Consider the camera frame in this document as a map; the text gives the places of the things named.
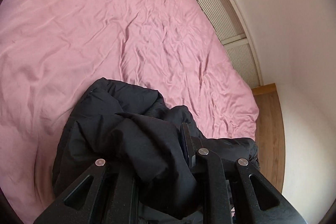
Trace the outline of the black puffer jacket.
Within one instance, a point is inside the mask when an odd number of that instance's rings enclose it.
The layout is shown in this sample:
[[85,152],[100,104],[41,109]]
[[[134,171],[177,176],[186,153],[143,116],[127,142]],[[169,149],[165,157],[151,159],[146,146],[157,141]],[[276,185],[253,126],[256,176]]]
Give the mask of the black puffer jacket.
[[248,159],[259,166],[251,138],[208,139],[186,106],[168,108],[156,90],[101,78],[72,110],[52,170],[60,195],[97,159],[111,161],[113,149],[126,157],[139,192],[139,223],[201,223],[199,182],[182,152],[182,125],[221,159]]

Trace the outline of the wooden headboard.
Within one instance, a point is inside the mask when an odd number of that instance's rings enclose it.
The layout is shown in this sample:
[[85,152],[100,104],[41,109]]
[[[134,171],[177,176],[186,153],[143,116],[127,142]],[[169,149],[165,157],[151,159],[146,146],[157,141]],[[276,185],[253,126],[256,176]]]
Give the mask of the wooden headboard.
[[259,147],[261,173],[282,192],[285,175],[285,133],[280,100],[275,84],[252,89],[259,116],[256,143]]

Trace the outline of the pink bed sheet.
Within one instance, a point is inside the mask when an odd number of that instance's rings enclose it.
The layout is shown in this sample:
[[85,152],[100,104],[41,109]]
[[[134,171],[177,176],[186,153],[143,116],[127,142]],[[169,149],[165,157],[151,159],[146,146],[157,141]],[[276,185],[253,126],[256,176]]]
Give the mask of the pink bed sheet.
[[97,79],[159,91],[208,138],[254,138],[249,86],[196,0],[3,0],[1,189],[33,223],[75,103]]

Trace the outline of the white louvered wall panel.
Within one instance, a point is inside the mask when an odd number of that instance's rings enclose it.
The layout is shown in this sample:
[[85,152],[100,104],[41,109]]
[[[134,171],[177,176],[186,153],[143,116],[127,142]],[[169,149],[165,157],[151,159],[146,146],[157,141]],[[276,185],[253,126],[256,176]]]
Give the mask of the white louvered wall panel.
[[234,0],[197,0],[205,13],[232,66],[251,87],[263,85],[254,44]]

